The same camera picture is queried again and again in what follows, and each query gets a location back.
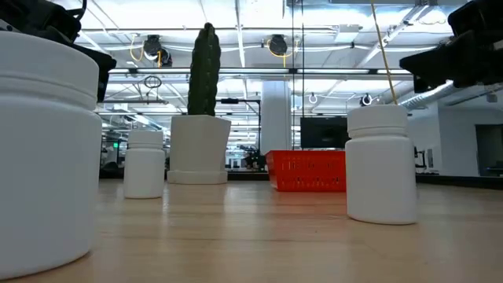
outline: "wooden table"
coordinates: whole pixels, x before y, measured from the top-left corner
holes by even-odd
[[[93,251],[14,281],[503,282],[503,192],[419,187],[420,223],[381,226],[348,219],[338,193],[231,182],[124,200],[104,181]]]

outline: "white wall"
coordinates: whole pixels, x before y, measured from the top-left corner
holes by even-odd
[[[503,124],[503,111],[439,109],[442,148],[441,175],[479,176],[475,125]]]
[[[442,170],[442,149],[440,144],[440,126],[437,104],[431,104],[426,110],[412,112],[409,118],[409,137],[418,151],[428,151],[433,149],[433,167],[428,168],[428,172],[439,172]]]

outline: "white pillar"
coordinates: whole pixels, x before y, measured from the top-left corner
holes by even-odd
[[[263,82],[261,153],[292,149],[292,116],[288,82]]]

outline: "ceiling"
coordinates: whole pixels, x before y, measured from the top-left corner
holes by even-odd
[[[80,0],[55,0],[66,9],[78,8]],[[386,39],[387,62],[399,68],[400,59],[435,48],[452,35],[446,17],[465,0],[420,1],[438,6],[414,8],[414,0],[376,0],[376,17],[381,35]],[[160,35],[173,58],[173,68],[188,68],[198,31],[211,22],[222,47],[222,68],[378,68],[384,60],[377,49],[377,31],[369,1],[362,0],[88,0],[81,20],[79,45],[109,53],[118,61],[117,68],[155,68],[145,56],[141,44],[147,35]],[[283,59],[267,48],[267,41],[281,34],[288,44]],[[145,76],[111,75],[105,100],[99,112],[121,109],[130,112],[184,112],[189,86],[186,74],[158,75],[165,83],[152,90],[131,82]],[[234,75],[223,76],[218,84],[218,98],[260,99],[264,80],[283,80],[295,94],[292,111],[305,113],[347,111],[358,107],[358,99],[370,94],[379,103],[390,102],[387,77],[310,75]],[[399,96],[413,91],[411,77],[394,76],[392,83]],[[310,102],[316,96],[316,103]],[[162,99],[164,104],[118,104],[118,100]],[[254,105],[217,105],[216,112],[248,113],[227,116],[240,124],[258,122]],[[151,123],[169,129],[171,116],[146,116]],[[119,118],[107,126],[122,125]],[[298,125],[298,119],[292,123]]]

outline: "white plastic bottle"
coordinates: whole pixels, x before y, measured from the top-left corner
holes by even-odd
[[[130,132],[124,168],[124,196],[156,198],[163,196],[163,132],[133,130]]]
[[[413,143],[407,111],[376,105],[349,112],[346,144],[347,214],[380,224],[417,221]]]
[[[7,31],[0,50],[1,281],[90,250],[101,119],[90,57]]]

